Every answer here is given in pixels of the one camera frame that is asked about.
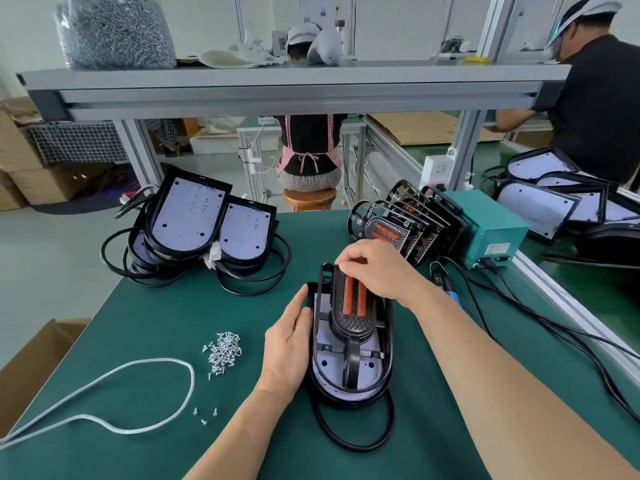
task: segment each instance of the person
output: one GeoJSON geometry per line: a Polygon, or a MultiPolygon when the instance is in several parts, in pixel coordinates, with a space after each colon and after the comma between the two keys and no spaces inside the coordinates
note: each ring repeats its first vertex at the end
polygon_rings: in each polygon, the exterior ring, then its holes
{"type": "MultiPolygon", "coordinates": [[[[416,316],[493,480],[640,478],[395,247],[358,241],[336,263],[373,293],[397,300],[416,316]]],[[[305,285],[267,331],[253,392],[184,480],[256,478],[273,429],[307,370],[312,313],[301,309],[306,297],[305,285]]]]}
{"type": "MultiPolygon", "coordinates": [[[[303,23],[287,33],[289,60],[305,61],[311,43],[320,33],[315,23],[303,23]]],[[[342,164],[337,146],[346,114],[276,116],[282,128],[282,156],[276,172],[285,189],[314,192],[334,189],[340,183],[342,164]]]]}
{"type": "Polygon", "coordinates": [[[572,66],[557,102],[498,111],[496,127],[513,131],[546,111],[554,146],[581,170],[625,185],[640,166],[640,47],[609,33],[620,7],[581,0],[569,8],[551,39],[554,57],[572,66]]]}

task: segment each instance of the pile of screws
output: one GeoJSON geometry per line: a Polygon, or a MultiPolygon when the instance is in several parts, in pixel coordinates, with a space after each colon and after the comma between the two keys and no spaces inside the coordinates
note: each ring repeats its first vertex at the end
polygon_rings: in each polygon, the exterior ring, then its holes
{"type": "Polygon", "coordinates": [[[211,372],[208,374],[209,380],[211,380],[212,374],[216,376],[224,374],[227,367],[233,367],[236,364],[236,357],[242,356],[242,349],[238,346],[238,342],[240,342],[239,335],[231,333],[230,331],[217,335],[218,343],[216,345],[212,342],[209,345],[204,345],[202,348],[202,353],[207,350],[211,352],[209,362],[212,365],[211,372]]]}

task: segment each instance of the floor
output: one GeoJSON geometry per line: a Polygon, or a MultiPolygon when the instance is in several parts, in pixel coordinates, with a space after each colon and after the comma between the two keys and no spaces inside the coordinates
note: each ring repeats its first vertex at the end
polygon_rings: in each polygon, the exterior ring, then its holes
{"type": "MultiPolygon", "coordinates": [[[[275,152],[264,155],[270,164],[275,152]]],[[[188,155],[160,161],[228,182],[233,194],[247,192],[240,159],[234,153],[188,155]]],[[[275,171],[266,174],[271,190],[281,190],[275,171]]],[[[343,208],[340,195],[334,209],[343,208]]],[[[282,197],[269,203],[290,212],[282,197]]],[[[34,209],[0,212],[0,368],[51,319],[92,317],[119,281],[100,261],[101,243],[132,225],[130,213],[115,209],[76,216],[52,216],[34,209]]],[[[125,237],[112,242],[107,257],[118,263],[125,237]]]]}

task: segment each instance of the yellow object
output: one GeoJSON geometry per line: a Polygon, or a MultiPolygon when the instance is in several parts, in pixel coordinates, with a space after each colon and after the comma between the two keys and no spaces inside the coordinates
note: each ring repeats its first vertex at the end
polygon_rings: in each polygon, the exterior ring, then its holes
{"type": "Polygon", "coordinates": [[[480,57],[478,55],[469,55],[465,57],[465,62],[477,62],[479,64],[488,64],[491,62],[491,57],[480,57]]]}

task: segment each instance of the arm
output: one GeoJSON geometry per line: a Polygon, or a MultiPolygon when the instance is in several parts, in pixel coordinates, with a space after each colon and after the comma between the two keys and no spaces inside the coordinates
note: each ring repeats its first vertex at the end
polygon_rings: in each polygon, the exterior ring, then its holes
{"type": "Polygon", "coordinates": [[[262,373],[220,436],[183,480],[253,480],[258,476],[273,429],[307,370],[311,310],[300,307],[304,285],[267,330],[262,373]]]}
{"type": "Polygon", "coordinates": [[[498,131],[508,133],[521,127],[535,113],[532,109],[499,109],[495,113],[495,127],[498,131]]]}
{"type": "Polygon", "coordinates": [[[373,293],[398,300],[418,318],[493,480],[640,478],[394,247],[358,241],[337,263],[373,293]]]}

